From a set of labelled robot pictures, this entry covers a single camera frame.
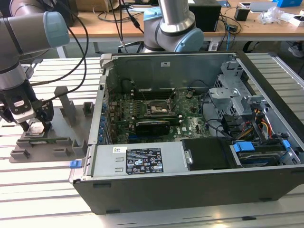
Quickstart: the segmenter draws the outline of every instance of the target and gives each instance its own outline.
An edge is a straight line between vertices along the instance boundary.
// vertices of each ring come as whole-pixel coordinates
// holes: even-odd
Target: black box
[[[203,32],[215,32],[222,6],[215,0],[189,1],[189,9],[195,15],[196,27]]]
[[[250,9],[237,8],[234,15],[235,20],[246,21]]]

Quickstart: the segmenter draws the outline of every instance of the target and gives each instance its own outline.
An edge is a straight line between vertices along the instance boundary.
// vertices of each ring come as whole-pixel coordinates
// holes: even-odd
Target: black cable
[[[234,9],[234,8],[238,8],[238,6],[229,8],[228,10],[225,11],[224,15],[226,15],[227,11]]]
[[[109,2],[110,2],[110,6],[111,6],[111,9],[112,9],[112,12],[113,12],[113,16],[114,16],[114,20],[115,20],[115,25],[116,25],[117,33],[118,33],[118,36],[119,36],[119,39],[120,39],[120,43],[121,43],[122,46],[124,47],[126,53],[128,53],[128,50],[127,50],[127,48],[125,47],[123,35],[122,35],[122,33],[119,32],[118,23],[117,23],[116,15],[115,15],[115,12],[114,12],[112,0],[109,0]]]
[[[207,86],[208,88],[210,88],[210,86],[207,85],[207,83],[205,83],[205,82],[204,82],[203,80],[201,80],[201,79],[196,79],[196,80],[194,80],[193,82],[191,82],[190,85],[188,86],[188,88],[191,88],[191,86],[192,86],[193,83],[195,83],[195,82],[201,82],[201,83],[203,83],[205,86]]]
[[[203,117],[203,119],[205,120],[205,122],[208,124],[209,127],[213,128],[214,130],[216,130],[217,132],[220,132],[223,136],[229,138],[229,139],[232,139],[232,140],[235,140],[235,138],[231,137],[229,134],[227,134],[226,132],[224,131],[221,131],[219,129],[217,129],[216,127],[212,126],[209,121],[212,121],[212,120],[216,120],[218,122],[220,122],[220,119],[209,119],[209,120],[206,120],[205,116],[204,116],[204,104],[205,104],[205,100],[207,98],[207,96],[209,95],[209,93],[206,93],[204,98],[203,98],[203,101],[202,101],[202,104],[201,104],[201,115]]]
[[[57,99],[57,98],[59,98],[59,97],[61,97],[61,96],[64,96],[64,95],[67,95],[67,94],[69,94],[69,93],[72,93],[72,92],[76,91],[77,89],[79,89],[79,88],[83,85],[83,83],[84,83],[84,81],[85,81],[85,79],[86,79],[86,70],[87,70],[87,66],[86,66],[86,55],[87,55],[87,52],[88,52],[88,49],[89,49],[89,34],[88,34],[88,32],[87,32],[86,26],[85,26],[84,23],[81,21],[81,19],[80,19],[74,12],[72,12],[64,3],[60,2],[60,1],[58,1],[58,3],[59,3],[66,11],[68,11],[70,14],[72,14],[72,15],[79,21],[79,23],[82,25],[82,27],[83,27],[84,30],[85,30],[85,36],[86,36],[86,49],[85,49],[85,51],[83,51],[83,49],[82,49],[82,47],[81,47],[81,45],[80,45],[78,39],[76,38],[75,34],[72,32],[72,30],[71,30],[70,28],[68,28],[68,30],[71,32],[72,36],[74,37],[76,43],[78,44],[81,53],[83,54],[83,58],[82,58],[82,59],[83,59],[84,64],[85,64],[85,72],[84,72],[84,76],[83,76],[83,78],[82,78],[82,81],[80,82],[80,84],[79,84],[77,87],[75,87],[74,89],[69,90],[69,91],[67,91],[67,92],[65,92],[65,93],[62,93],[62,94],[60,94],[60,95],[56,95],[56,96],[54,96],[54,97],[52,97],[52,98],[46,100],[45,103],[47,103],[47,102],[49,102],[49,101],[52,101],[52,100],[55,100],[55,99]]]
[[[127,6],[126,6],[124,0],[121,0],[121,1],[123,2],[123,5],[124,5],[124,7],[125,7],[127,13],[129,14],[129,17],[130,17],[132,23],[134,24],[134,26],[135,26],[137,29],[139,29],[142,33],[144,33],[143,30],[140,28],[141,25],[138,23],[138,21],[136,20],[136,18],[135,18],[133,15],[131,15],[131,13],[129,12],[129,10],[128,10],[128,8],[127,8]]]
[[[219,125],[218,127],[217,127],[217,129],[219,129],[219,127],[222,127],[223,125]],[[217,132],[217,137],[218,137],[218,131],[216,131]]]
[[[118,32],[118,36],[119,36],[120,41],[122,42],[122,37],[121,37],[120,32],[119,32],[118,23],[117,23],[117,20],[116,20],[116,15],[115,15],[115,12],[114,12],[112,0],[109,0],[109,2],[110,2],[110,6],[111,6],[111,9],[112,9],[112,12],[113,12],[113,16],[114,16],[114,20],[115,20],[115,24],[116,24],[116,29],[117,29],[117,32]]]
[[[23,61],[30,61],[30,60],[33,60],[33,59],[35,59],[35,58],[39,58],[40,56],[44,55],[44,54],[47,53],[48,51],[49,51],[49,50],[46,50],[46,51],[42,52],[41,54],[39,54],[39,55],[37,55],[37,56],[33,56],[33,57],[29,57],[29,58],[24,58],[24,59],[20,58],[19,61],[20,61],[20,62],[23,62]]]
[[[138,12],[138,13],[133,14],[133,16],[137,16],[137,15],[142,14],[142,13],[143,13],[143,12]],[[101,12],[100,14],[98,14],[98,15],[96,15],[96,16],[97,16],[97,18],[98,18],[99,20],[102,20],[102,21],[105,21],[105,22],[110,22],[110,23],[115,23],[115,20],[106,19],[106,16],[107,16],[107,13],[106,13],[106,12]],[[121,20],[123,21],[123,23],[131,21],[131,19],[130,19],[129,16],[128,16],[128,17],[125,17],[125,18],[122,18]]]
[[[223,20],[220,20],[220,21],[222,21],[222,22],[224,23],[224,26],[225,26],[225,35],[224,35],[223,39],[221,40],[221,42],[220,42],[220,44],[219,44],[219,46],[218,46],[218,50],[219,50],[220,47],[222,46],[222,44],[223,44],[223,42],[224,42],[224,39],[225,39],[225,37],[226,37],[226,35],[227,35],[226,23],[225,23],[225,21],[223,21]]]
[[[52,5],[55,7],[54,1],[53,1],[53,0],[50,0],[50,1],[51,1]],[[84,53],[83,57],[81,58],[81,60],[78,62],[78,64],[77,64],[70,72],[68,72],[67,74],[65,74],[65,75],[63,75],[63,76],[61,76],[61,77],[59,77],[59,78],[57,78],[57,79],[54,79],[54,80],[44,81],[44,82],[37,82],[37,83],[32,83],[31,86],[46,85],[46,84],[53,83],[53,82],[57,82],[57,81],[60,81],[60,80],[62,80],[62,79],[64,79],[64,78],[66,78],[67,76],[71,75],[75,70],[78,69],[78,67],[83,63],[83,61],[84,61],[84,59],[85,59],[85,57],[86,57],[86,55],[87,55],[87,52],[88,52],[89,35],[88,35],[87,30],[86,30],[86,26],[85,26],[84,23],[79,19],[79,17],[78,17],[77,15],[75,15],[75,14],[74,14],[66,5],[64,5],[64,4],[63,4],[62,2],[60,2],[60,1],[57,1],[57,2],[58,2],[59,4],[61,4],[61,5],[65,8],[66,11],[68,11],[69,13],[71,13],[71,14],[80,22],[80,24],[82,25],[82,27],[85,29],[85,36],[86,36],[86,40],[87,40],[85,53]],[[71,32],[72,36],[74,37],[75,41],[77,42],[78,39],[73,35],[74,33],[73,33],[71,30],[69,30],[69,31]]]
[[[123,36],[123,10],[122,10],[121,0],[119,0],[119,11],[120,11],[120,35],[122,37],[122,40],[124,40],[124,36]]]
[[[237,21],[237,20],[234,20],[233,18],[230,18],[230,17],[227,17],[227,16],[225,16],[225,15],[222,15],[221,14],[221,16],[222,17],[225,17],[225,18],[229,18],[230,20],[233,20],[234,22],[236,22],[238,25],[239,25],[239,28],[240,28],[240,30],[239,31],[237,31],[237,32],[229,32],[230,34],[232,34],[232,35],[234,35],[234,34],[239,34],[241,31],[242,31],[242,25]]]

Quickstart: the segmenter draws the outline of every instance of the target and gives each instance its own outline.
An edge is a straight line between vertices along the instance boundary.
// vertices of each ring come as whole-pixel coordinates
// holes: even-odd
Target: warning label
[[[126,155],[126,173],[129,175],[163,172],[160,148],[127,150]]]

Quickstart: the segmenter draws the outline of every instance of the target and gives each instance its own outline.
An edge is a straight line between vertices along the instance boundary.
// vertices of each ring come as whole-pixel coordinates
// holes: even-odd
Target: wooden table
[[[239,0],[229,0],[232,7],[236,7],[239,2]],[[227,9],[229,8],[222,8],[222,14],[234,18],[235,9],[230,9],[228,11]],[[298,14],[301,9],[304,9],[304,2],[300,7],[287,7],[280,9],[286,13]],[[239,23],[242,25],[242,31],[235,37],[235,41],[303,40],[304,27],[299,28],[284,21],[281,21],[280,24],[273,23],[263,25],[257,20],[258,15],[259,13],[249,13],[246,21],[239,21]],[[96,52],[99,50],[97,42],[119,41],[115,23],[101,21],[96,17],[96,15],[94,15],[93,12],[80,12],[79,17],[84,22],[88,30],[90,42],[94,43]],[[144,28],[143,14],[138,15],[137,18],[141,28]],[[107,15],[107,19],[114,18],[109,14]],[[228,19],[228,23],[236,24],[230,19]],[[79,22],[77,22],[71,29],[80,42],[86,41],[85,32]],[[221,21],[219,21],[217,30],[215,32],[205,32],[205,41],[211,41],[209,50],[216,50],[218,43],[222,40],[224,35],[225,27]],[[143,41],[143,34],[134,27],[132,22],[123,23],[123,37],[125,42]],[[67,56],[64,47],[58,48],[57,50],[60,57],[65,58]]]

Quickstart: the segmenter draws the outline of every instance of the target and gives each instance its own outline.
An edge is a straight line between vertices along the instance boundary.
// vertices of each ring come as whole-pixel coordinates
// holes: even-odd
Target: blue latch
[[[283,140],[282,143],[286,150],[288,150],[288,148],[290,148],[290,143],[288,140]]]
[[[80,169],[81,168],[81,161],[80,160],[74,160],[70,162],[70,168],[71,169]]]
[[[236,152],[255,150],[252,142],[237,142],[236,144],[233,145],[233,148]]]

